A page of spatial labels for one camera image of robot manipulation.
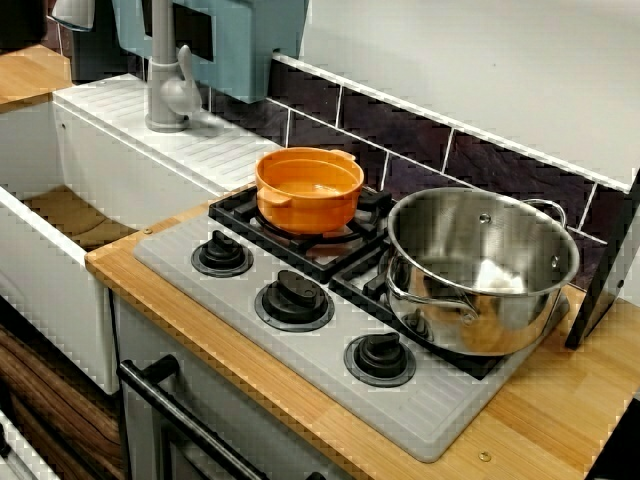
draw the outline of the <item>kitchen wall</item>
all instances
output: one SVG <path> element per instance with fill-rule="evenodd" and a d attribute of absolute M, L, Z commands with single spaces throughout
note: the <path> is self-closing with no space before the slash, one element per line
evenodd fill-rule
<path fill-rule="evenodd" d="M 632 183 L 640 2 L 312 0 L 310 12 L 306 63 L 619 182 L 610 186 Z"/>

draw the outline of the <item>pot handle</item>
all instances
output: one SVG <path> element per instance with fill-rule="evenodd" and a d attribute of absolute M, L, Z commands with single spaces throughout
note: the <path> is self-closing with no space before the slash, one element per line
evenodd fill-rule
<path fill-rule="evenodd" d="M 433 305 L 434 307 L 458 308 L 460 310 L 465 311 L 465 316 L 470 315 L 471 318 L 474 320 L 478 318 L 478 312 L 476 312 L 476 309 L 473 308 L 473 306 L 471 306 L 465 300 L 453 300 L 453 299 L 444 300 L 444 299 L 438 299 L 438 298 L 419 297 L 418 295 L 414 295 L 412 293 L 408 293 L 402 290 L 400 287 L 398 287 L 395 284 L 395 281 L 393 280 L 393 277 L 395 276 L 396 271 L 398 270 L 398 259 L 399 259 L 399 256 L 396 253 L 391 259 L 391 262 L 389 263 L 389 268 L 387 269 L 387 277 L 386 277 L 387 287 L 389 287 L 389 290 L 391 290 L 391 293 L 396 298 L 398 298 L 399 300 L 407 300 L 409 302 L 420 303 L 423 305 Z"/>
<path fill-rule="evenodd" d="M 542 205 L 545 207 L 553 208 L 560 217 L 560 225 L 562 225 L 562 228 L 567 228 L 567 214 L 565 213 L 564 209 L 556 202 L 552 202 L 551 200 L 543 200 L 541 198 L 531 198 L 529 200 L 522 200 L 522 203 L 526 203 L 527 205 L 531 205 L 532 207 L 535 207 L 536 205 Z"/>
<path fill-rule="evenodd" d="M 350 153 L 343 152 L 342 150 L 329 150 L 329 151 L 331 153 L 335 153 L 336 155 L 340 155 L 341 157 L 344 157 L 347 160 L 351 160 L 352 162 L 355 162 L 355 160 L 356 160 L 356 157 L 354 157 Z"/>
<path fill-rule="evenodd" d="M 258 190 L 258 199 L 268 203 L 272 207 L 286 207 L 291 203 L 291 197 L 274 192 L 268 188 Z"/>

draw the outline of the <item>gray stove top panel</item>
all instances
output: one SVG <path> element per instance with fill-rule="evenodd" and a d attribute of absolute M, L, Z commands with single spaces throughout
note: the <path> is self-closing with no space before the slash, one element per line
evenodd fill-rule
<path fill-rule="evenodd" d="M 192 252 L 209 239 L 214 229 L 252 251 L 254 263 L 247 272 L 233 278 L 212 278 L 191 265 Z M 322 288 L 335 304 L 335 315 L 326 326 L 313 332 L 290 333 L 265 324 L 254 310 L 255 296 L 276 280 L 278 271 L 292 267 L 208 216 L 193 218 L 144 239 L 135 247 L 134 255 L 423 462 L 433 462 L 442 455 L 537 345 L 512 354 L 483 380 L 476 380 L 402 337 L 416 357 L 414 377 L 400 387 L 372 387 L 347 371 L 344 350 L 361 335 L 392 329 L 326 286 Z"/>

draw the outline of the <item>gas stove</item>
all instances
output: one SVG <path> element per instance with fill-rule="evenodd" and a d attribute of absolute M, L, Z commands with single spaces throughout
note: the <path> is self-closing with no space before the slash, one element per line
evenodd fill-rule
<path fill-rule="evenodd" d="M 385 302 L 388 194 L 364 191 L 345 230 L 306 237 L 266 224 L 254 197 L 217 202 L 134 255 L 420 461 L 442 455 L 568 310 L 562 297 L 540 339 L 505 357 L 434 348 Z"/>

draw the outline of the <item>black oven handle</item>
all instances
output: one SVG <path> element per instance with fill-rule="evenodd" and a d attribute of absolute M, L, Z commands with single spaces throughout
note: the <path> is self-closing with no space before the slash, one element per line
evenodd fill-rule
<path fill-rule="evenodd" d="M 178 373 L 179 370 L 180 365 L 175 357 L 167 355 L 144 370 L 136 367 L 131 360 L 125 360 L 120 363 L 117 373 L 123 382 L 234 478 L 269 480 L 264 473 L 227 445 L 218 434 L 180 405 L 171 394 L 158 386 L 159 382 Z"/>

